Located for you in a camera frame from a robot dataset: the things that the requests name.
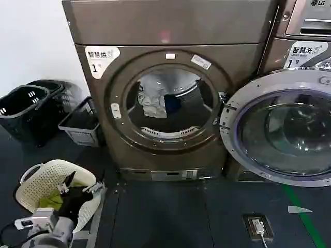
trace door glass window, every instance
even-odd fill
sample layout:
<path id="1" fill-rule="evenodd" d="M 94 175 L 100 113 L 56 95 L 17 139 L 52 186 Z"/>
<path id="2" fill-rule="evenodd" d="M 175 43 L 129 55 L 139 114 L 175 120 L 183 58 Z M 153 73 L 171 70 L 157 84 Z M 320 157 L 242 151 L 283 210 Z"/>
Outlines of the door glass window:
<path id="1" fill-rule="evenodd" d="M 247 157 L 273 171 L 325 173 L 331 169 L 331 102 L 302 91 L 257 100 L 240 118 L 237 140 Z"/>
<path id="2" fill-rule="evenodd" d="M 177 68 L 143 75 L 127 97 L 131 122 L 143 133 L 163 139 L 197 132 L 213 106 L 209 86 L 199 76 Z"/>

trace lg logo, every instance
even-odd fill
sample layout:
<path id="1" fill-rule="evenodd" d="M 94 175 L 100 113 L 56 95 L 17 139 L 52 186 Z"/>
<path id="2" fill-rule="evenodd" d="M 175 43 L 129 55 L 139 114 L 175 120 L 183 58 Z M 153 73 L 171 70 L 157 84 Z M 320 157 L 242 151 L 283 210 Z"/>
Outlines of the lg logo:
<path id="1" fill-rule="evenodd" d="M 316 6 L 316 5 L 323 6 L 323 5 L 325 5 L 325 1 L 321 1 L 321 0 L 312 0 L 312 1 L 311 1 L 311 5 L 312 5 L 312 6 Z"/>

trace black cable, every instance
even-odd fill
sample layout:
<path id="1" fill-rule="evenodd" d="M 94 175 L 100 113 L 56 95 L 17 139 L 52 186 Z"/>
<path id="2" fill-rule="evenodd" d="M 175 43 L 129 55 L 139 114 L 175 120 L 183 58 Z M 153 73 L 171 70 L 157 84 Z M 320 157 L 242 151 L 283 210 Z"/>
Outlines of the black cable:
<path id="1" fill-rule="evenodd" d="M 10 245 L 9 248 L 15 248 L 15 247 L 19 247 L 24 245 L 27 241 L 29 241 L 30 239 L 33 239 L 34 237 L 41 235 L 41 234 L 48 234 L 49 232 L 47 230 L 44 231 L 39 231 L 36 232 L 35 234 L 32 234 L 31 236 L 27 237 L 25 240 L 23 240 L 22 242 L 15 244 L 15 245 Z"/>
<path id="2" fill-rule="evenodd" d="M 2 235 L 4 234 L 5 230 L 7 230 L 8 228 L 15 228 L 15 223 L 11 222 L 9 224 L 7 224 L 6 226 L 4 226 L 1 231 L 0 231 L 0 246 L 5 245 L 4 241 L 2 240 Z"/>
<path id="3" fill-rule="evenodd" d="M 6 226 L 4 226 L 1 229 L 1 231 L 0 231 L 0 246 L 5 245 L 5 243 L 3 242 L 2 236 L 5 232 L 5 230 L 7 230 L 9 228 L 16 229 L 15 222 L 11 222 L 11 223 L 7 224 Z M 40 234 L 48 234 L 48 233 L 49 232 L 47 230 L 36 232 L 35 234 L 32 234 L 31 236 L 27 237 L 25 240 L 21 241 L 20 243 L 15 244 L 15 245 L 9 245 L 8 247 L 9 248 L 15 248 L 15 247 L 18 247 L 18 246 L 22 246 L 25 242 L 29 241 L 30 239 L 33 239 L 34 237 L 36 237 Z"/>

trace power outlet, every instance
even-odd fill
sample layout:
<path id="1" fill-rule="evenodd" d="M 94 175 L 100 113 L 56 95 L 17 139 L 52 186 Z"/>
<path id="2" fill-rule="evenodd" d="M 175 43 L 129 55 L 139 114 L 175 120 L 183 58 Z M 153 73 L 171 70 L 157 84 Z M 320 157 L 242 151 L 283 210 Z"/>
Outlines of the power outlet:
<path id="1" fill-rule="evenodd" d="M 255 229 L 255 225 L 254 225 L 255 220 L 262 222 L 264 225 L 263 237 L 268 241 L 273 240 L 274 233 L 271 229 L 270 222 L 265 215 L 263 215 L 263 214 L 244 214 L 243 220 L 244 220 L 247 232 L 248 232 L 251 240 L 261 240 L 261 236 L 259 234 L 257 234 L 257 231 Z"/>

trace dryer drum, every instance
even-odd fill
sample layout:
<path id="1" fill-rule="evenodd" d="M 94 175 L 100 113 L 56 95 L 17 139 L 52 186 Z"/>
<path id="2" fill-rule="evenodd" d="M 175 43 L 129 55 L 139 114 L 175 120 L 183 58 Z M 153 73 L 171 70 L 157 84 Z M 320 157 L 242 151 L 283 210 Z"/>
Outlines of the dryer drum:
<path id="1" fill-rule="evenodd" d="M 192 72 L 165 68 L 143 75 L 127 97 L 133 125 L 145 135 L 173 140 L 198 132 L 210 119 L 213 96 Z"/>

